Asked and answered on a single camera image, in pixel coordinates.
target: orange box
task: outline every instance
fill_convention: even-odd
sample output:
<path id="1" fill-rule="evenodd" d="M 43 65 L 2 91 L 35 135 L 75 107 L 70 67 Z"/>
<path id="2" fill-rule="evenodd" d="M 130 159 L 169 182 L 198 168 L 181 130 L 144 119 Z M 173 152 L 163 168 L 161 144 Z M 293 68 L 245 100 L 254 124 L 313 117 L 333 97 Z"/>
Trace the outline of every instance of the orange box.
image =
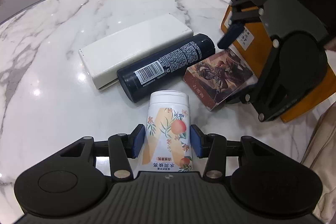
<path id="1" fill-rule="evenodd" d="M 224 19 L 221 24 L 221 30 L 226 33 L 227 28 L 225 26 L 226 18 L 228 17 L 230 11 L 232 10 L 229 6 L 226 10 Z M 258 23 L 247 23 L 245 27 L 251 32 L 254 36 L 254 39 L 247 47 L 246 50 L 243 49 L 241 44 L 235 40 L 233 45 L 237 48 L 241 56 L 245 59 L 248 65 L 253 70 L 254 74 L 259 78 L 261 71 L 266 63 L 268 54 L 272 48 L 272 41 L 269 38 L 263 24 Z M 328 65 L 327 73 L 323 81 L 314 88 L 306 97 L 304 97 L 300 102 L 295 104 L 280 117 L 283 122 L 289 122 L 301 114 L 312 109 L 320 102 L 323 102 L 325 99 L 329 98 L 336 92 L 336 76 L 330 66 Z"/>

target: marble table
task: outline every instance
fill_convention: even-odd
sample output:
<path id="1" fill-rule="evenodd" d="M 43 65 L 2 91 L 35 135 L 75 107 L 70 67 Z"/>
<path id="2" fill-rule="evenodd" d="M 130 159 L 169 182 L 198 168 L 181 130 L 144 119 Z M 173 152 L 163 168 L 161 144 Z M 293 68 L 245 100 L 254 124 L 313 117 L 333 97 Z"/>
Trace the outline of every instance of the marble table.
<path id="1" fill-rule="evenodd" d="M 96 141 L 130 133 L 146 123 L 148 99 L 131 103 L 116 84 L 99 92 L 78 49 L 125 27 L 171 13 L 214 42 L 230 0 L 46 0 L 0 26 L 0 222 L 22 215 L 13 186 L 18 175 L 83 136 Z M 163 86 L 189 95 L 191 122 L 228 140 L 251 135 L 300 161 L 320 114 L 329 103 L 289 123 L 261 123 L 251 105 L 209 112 L 182 81 Z M 206 159 L 195 160 L 203 172 Z M 109 173 L 108 160 L 97 167 Z M 228 159 L 227 175 L 238 167 Z"/>

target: black cylindrical bottle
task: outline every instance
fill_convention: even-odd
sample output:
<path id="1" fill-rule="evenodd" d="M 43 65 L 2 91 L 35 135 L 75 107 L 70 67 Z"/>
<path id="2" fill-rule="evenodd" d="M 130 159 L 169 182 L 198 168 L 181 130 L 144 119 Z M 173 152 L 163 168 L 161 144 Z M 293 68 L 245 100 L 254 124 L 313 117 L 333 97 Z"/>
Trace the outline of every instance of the black cylindrical bottle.
<path id="1" fill-rule="evenodd" d="M 127 97 L 134 103 L 160 85 L 215 54 L 215 45 L 205 34 L 197 34 L 117 71 Z"/>

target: white box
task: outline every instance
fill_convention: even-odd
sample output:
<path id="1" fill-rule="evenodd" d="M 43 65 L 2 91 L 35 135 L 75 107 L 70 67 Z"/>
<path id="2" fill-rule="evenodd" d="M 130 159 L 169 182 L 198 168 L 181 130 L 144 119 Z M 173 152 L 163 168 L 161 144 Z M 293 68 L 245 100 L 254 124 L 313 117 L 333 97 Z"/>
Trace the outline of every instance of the white box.
<path id="1" fill-rule="evenodd" d="M 79 50 L 83 64 L 98 90 L 118 81 L 117 70 L 192 37 L 194 32 L 170 14 L 111 34 Z"/>

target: beige fabric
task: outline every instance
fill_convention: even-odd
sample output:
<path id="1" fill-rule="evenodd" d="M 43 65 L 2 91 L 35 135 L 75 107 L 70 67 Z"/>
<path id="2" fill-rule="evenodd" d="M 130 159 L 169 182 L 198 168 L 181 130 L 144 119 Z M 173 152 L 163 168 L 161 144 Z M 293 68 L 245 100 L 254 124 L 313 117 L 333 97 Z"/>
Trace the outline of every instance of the beige fabric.
<path id="1" fill-rule="evenodd" d="M 319 119 L 302 164 L 322 180 L 322 196 L 313 213 L 329 222 L 336 210 L 336 103 Z"/>

